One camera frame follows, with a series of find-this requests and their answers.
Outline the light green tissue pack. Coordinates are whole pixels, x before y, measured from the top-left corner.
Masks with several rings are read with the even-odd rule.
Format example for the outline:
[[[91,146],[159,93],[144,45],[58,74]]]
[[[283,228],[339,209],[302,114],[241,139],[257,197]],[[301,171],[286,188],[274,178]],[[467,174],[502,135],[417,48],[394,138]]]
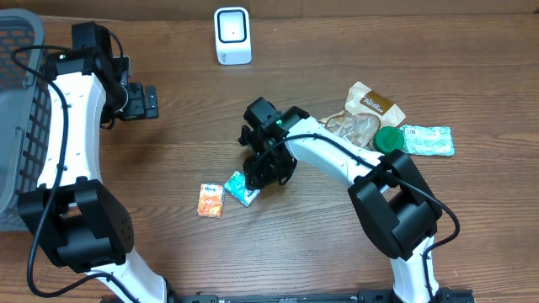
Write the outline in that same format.
[[[408,154],[450,157],[455,153],[449,126],[402,125],[400,131],[404,138],[403,149]]]

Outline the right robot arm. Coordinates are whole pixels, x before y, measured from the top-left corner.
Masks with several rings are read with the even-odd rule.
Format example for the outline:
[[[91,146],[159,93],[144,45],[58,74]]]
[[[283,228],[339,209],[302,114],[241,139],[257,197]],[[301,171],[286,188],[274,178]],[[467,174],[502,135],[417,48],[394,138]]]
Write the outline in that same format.
[[[248,189],[286,184],[306,162],[343,184],[364,233],[391,260],[393,296],[401,302],[437,302],[440,286],[431,253],[441,208],[411,158],[354,146],[326,130],[307,111],[282,112],[264,98],[246,109],[241,135],[253,155],[243,171]]]

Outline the grey plastic shopping basket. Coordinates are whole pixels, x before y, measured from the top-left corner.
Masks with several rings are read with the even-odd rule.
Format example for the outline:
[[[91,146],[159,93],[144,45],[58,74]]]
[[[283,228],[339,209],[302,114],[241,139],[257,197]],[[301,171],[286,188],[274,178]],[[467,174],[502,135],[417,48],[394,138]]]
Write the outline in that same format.
[[[50,129],[46,85],[13,63],[19,47],[41,45],[39,17],[22,8],[1,11],[1,230],[25,231],[18,213],[20,194],[37,187]]]

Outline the green lid jar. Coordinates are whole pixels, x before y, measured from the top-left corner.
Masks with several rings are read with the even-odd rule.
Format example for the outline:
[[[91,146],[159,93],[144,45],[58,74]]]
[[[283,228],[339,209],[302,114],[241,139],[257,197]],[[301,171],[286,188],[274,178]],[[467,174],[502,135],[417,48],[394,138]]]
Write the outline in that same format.
[[[396,127],[385,126],[376,132],[372,145],[377,152],[388,155],[394,150],[403,149],[404,136]]]

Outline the beige brown snack pouch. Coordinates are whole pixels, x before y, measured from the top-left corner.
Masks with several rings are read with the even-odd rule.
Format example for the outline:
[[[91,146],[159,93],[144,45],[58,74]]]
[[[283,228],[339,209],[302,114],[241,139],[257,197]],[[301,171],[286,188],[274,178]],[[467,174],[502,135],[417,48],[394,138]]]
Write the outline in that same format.
[[[318,122],[331,133],[366,148],[381,128],[397,127],[405,118],[392,100],[356,82],[348,91],[344,109]]]

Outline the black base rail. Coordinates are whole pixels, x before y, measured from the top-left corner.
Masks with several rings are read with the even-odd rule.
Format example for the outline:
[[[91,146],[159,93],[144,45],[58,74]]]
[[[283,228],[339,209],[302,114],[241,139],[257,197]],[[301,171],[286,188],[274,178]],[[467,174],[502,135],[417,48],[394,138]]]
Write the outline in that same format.
[[[251,295],[222,296],[189,295],[175,296],[166,302],[181,303],[391,303],[401,302],[392,290],[360,290],[356,294],[318,294],[318,295]],[[450,290],[442,288],[435,296],[435,302],[473,303],[471,290]]]

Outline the orange tissue pack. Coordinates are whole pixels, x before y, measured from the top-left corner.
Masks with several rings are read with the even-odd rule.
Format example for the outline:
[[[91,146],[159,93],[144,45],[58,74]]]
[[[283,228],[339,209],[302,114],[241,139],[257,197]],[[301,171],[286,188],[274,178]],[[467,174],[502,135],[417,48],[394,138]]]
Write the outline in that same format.
[[[199,216],[221,218],[224,208],[225,193],[220,184],[203,183],[200,186],[197,214]]]

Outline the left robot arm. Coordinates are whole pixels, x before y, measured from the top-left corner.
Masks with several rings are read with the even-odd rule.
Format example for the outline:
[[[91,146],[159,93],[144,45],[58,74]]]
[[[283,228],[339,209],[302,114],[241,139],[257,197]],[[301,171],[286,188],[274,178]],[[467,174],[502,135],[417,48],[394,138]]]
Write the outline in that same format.
[[[58,268],[96,279],[122,302],[172,302],[168,281],[134,247],[129,212],[105,188],[99,132],[116,121],[158,116],[157,92],[130,81],[130,60],[117,36],[94,22],[72,26],[72,46],[49,46],[38,78],[48,87],[50,130],[44,167],[18,211],[34,240]]]

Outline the white barcode scanner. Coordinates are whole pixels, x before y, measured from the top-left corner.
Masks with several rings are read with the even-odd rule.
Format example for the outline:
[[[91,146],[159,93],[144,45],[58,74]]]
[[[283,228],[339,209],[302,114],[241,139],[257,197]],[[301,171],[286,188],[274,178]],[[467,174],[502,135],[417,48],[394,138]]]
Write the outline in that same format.
[[[252,61],[249,13],[243,7],[222,7],[214,13],[216,57],[223,66]]]

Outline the teal tissue pack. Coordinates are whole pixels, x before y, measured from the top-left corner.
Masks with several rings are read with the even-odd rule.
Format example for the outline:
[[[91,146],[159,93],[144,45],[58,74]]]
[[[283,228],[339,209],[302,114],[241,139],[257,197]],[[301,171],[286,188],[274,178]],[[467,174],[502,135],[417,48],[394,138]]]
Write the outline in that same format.
[[[248,189],[245,176],[235,171],[224,183],[224,189],[243,206],[249,207],[260,195],[260,189]]]

